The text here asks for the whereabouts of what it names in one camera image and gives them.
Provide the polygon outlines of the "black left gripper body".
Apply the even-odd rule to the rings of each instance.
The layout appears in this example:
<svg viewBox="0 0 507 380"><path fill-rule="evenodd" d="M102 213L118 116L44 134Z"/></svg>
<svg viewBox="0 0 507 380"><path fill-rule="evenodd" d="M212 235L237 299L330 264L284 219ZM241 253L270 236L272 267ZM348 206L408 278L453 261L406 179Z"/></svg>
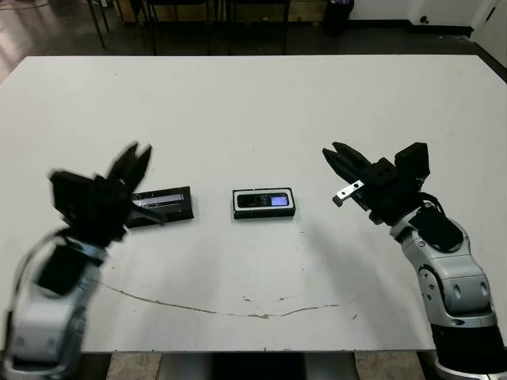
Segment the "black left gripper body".
<svg viewBox="0 0 507 380"><path fill-rule="evenodd" d="M166 216L132 202L133 193L122 181L108 181L74 173L63 174L63 219L68 235L96 246L121 241L132 212L163 225Z"/></svg>

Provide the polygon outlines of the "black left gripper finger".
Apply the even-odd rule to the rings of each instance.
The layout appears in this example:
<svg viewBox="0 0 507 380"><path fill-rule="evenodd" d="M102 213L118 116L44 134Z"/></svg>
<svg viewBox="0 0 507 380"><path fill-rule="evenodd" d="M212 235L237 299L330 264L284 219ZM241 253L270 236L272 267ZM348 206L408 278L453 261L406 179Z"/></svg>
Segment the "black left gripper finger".
<svg viewBox="0 0 507 380"><path fill-rule="evenodd" d="M113 162L105 179L107 181L122 181L127 186L138 186L136 174L138 142L130 144L125 151Z"/></svg>
<svg viewBox="0 0 507 380"><path fill-rule="evenodd" d="M134 161L127 175L127 186L129 192L133 193L145 177L151 159L152 146L148 145L139 155L134 155Z"/></svg>

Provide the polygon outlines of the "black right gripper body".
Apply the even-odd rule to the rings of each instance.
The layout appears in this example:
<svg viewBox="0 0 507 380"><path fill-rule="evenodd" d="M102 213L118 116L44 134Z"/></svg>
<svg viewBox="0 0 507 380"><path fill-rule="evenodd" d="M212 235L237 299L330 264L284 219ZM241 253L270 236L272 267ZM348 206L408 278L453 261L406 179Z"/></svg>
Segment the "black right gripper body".
<svg viewBox="0 0 507 380"><path fill-rule="evenodd" d="M340 207L352 199L369 213L374 224L388 226L421 206L419 192L430 174L426 158L401 158L394 164L381 158L355 172L358 180L337 191L333 202Z"/></svg>

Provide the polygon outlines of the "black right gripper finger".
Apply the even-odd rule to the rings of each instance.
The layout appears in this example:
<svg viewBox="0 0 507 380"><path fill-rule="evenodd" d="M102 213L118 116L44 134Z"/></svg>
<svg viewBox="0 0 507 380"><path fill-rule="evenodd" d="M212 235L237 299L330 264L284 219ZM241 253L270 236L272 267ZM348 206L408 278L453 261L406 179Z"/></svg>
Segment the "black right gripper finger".
<svg viewBox="0 0 507 380"><path fill-rule="evenodd" d="M334 142L333 147L354 171L361 171L372 164L363 154L343 142Z"/></svg>
<svg viewBox="0 0 507 380"><path fill-rule="evenodd" d="M329 150L327 148L322 149L322 153L331 169L348 184L352 184L358 180L357 174L353 167L349 165L347 161L343 161L338 152Z"/></svg>

